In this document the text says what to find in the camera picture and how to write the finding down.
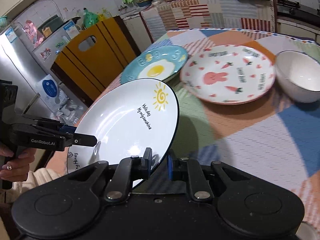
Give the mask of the person's left hand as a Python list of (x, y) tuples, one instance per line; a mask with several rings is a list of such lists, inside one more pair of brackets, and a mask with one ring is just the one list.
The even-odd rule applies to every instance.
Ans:
[(1, 179), (10, 182), (26, 181), (30, 164), (35, 160), (35, 148), (27, 148), (17, 158), (8, 161), (1, 167)]

